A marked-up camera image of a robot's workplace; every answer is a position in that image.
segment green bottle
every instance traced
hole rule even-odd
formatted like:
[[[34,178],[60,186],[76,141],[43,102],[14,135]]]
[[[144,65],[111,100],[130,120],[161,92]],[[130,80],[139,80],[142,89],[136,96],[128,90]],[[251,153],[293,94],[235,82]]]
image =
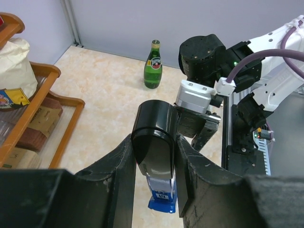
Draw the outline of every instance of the green bottle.
[[[151,52],[143,70],[144,84],[150,89],[157,88],[160,85],[162,78],[160,46],[160,41],[156,39],[152,41]]]

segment white wall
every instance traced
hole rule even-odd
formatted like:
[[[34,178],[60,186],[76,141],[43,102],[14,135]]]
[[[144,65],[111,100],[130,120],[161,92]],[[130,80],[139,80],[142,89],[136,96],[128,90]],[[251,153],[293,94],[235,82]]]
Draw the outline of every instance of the white wall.
[[[304,14],[304,0],[71,0],[85,47],[145,60],[153,39],[164,64],[180,44],[215,33],[226,47]]]
[[[29,42],[31,61],[53,64],[73,42],[60,0],[0,0],[0,11],[25,24],[17,37]]]

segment gray surface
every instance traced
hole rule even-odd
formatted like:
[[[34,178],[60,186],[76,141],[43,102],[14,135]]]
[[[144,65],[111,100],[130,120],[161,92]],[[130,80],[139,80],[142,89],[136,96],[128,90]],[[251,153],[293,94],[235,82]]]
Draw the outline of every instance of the gray surface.
[[[230,47],[304,13],[303,0],[71,0],[86,48],[146,60],[153,39],[163,63],[178,66],[180,44],[216,34]]]
[[[0,0],[1,12],[18,16],[25,30],[21,37],[30,44],[28,58],[54,64],[73,43],[59,0]]]
[[[304,96],[290,94],[267,120],[275,132],[270,154],[271,175],[303,176]]]

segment bottle label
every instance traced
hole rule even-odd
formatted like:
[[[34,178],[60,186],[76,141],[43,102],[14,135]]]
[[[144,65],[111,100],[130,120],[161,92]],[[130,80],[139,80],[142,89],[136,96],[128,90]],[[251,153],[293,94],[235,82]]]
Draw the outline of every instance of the bottle label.
[[[161,58],[160,57],[154,57],[153,59],[151,59],[151,67],[154,70],[159,69],[161,66],[162,66],[162,63],[161,63]]]

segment white bag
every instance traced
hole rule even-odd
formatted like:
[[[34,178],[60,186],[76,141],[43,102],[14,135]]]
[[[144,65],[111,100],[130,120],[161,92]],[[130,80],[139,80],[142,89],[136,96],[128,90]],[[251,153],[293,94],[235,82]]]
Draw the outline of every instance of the white bag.
[[[0,49],[0,109],[20,108],[29,104],[37,80],[27,58],[29,43],[10,39]]]

